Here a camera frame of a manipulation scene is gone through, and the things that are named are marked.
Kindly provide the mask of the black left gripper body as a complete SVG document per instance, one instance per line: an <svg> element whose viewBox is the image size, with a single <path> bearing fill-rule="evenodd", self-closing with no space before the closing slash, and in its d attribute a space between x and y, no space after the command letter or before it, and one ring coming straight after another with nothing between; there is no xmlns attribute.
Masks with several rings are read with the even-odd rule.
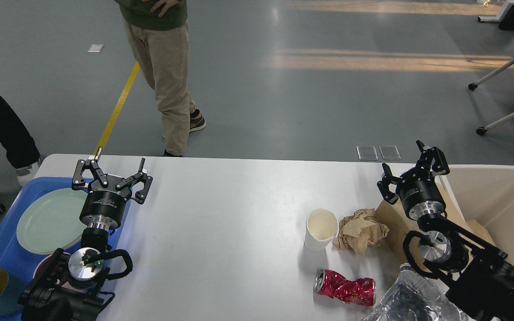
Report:
<svg viewBox="0 0 514 321"><path fill-rule="evenodd" d="M131 198L131 188L125 187L120 191L104 189L94 190L87 187L88 195L84 201L79 219L84 224L91 224L100 217L109 224L109 228L118 228L122 225L126 203Z"/></svg>

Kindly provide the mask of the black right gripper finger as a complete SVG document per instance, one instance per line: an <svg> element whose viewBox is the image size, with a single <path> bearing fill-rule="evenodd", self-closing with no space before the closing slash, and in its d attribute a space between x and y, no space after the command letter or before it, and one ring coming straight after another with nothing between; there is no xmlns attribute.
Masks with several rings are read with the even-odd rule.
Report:
<svg viewBox="0 0 514 321"><path fill-rule="evenodd" d="M440 148L424 146L420 140L416 140L416 144L420 150L414 173L417 181L434 181L435 177L450 173L447 159Z"/></svg>
<svg viewBox="0 0 514 321"><path fill-rule="evenodd" d="M397 203L399 197L397 193L390 190L390 185L400 186L402 184L402 178L393 176L393 173L387 163L382 163L382 167L383 175L380 181L377 182L377 187L383 197L383 200L394 205Z"/></svg>

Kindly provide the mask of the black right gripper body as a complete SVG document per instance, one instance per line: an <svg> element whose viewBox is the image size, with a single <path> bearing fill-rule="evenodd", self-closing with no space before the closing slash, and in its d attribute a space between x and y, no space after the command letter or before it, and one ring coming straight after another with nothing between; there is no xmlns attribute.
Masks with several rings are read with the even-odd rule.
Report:
<svg viewBox="0 0 514 321"><path fill-rule="evenodd" d="M420 177L414 173L400 177L396 193L406 216L412 221L445 212L445 201L432 177Z"/></svg>

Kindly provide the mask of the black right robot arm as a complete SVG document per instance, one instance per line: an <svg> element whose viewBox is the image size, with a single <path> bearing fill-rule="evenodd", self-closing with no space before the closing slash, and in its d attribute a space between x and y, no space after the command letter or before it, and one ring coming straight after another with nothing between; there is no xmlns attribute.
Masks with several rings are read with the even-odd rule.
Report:
<svg viewBox="0 0 514 321"><path fill-rule="evenodd" d="M476 321L514 321L514 265L507 253L448 219L435 177L450 169L444 152L416 144L415 166L396 177L387 163L377 187L383 200L402 204L419 229L409 231L402 250L421 276L439 279L447 299Z"/></svg>

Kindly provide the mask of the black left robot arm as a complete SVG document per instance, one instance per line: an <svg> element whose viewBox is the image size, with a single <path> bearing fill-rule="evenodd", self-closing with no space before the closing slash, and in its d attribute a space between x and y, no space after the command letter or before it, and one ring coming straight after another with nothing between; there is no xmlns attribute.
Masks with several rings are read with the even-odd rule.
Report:
<svg viewBox="0 0 514 321"><path fill-rule="evenodd" d="M86 199L79 220L84 224L80 248L68 253L57 248L23 290L18 303L23 321L95 321L116 296L102 291L105 282L128 276L134 265L130 254L114 249L108 240L120 228L130 200L143 204L153 177L141 159L137 173L120 177L105 173L98 161L102 148L80 159L71 182Z"/></svg>

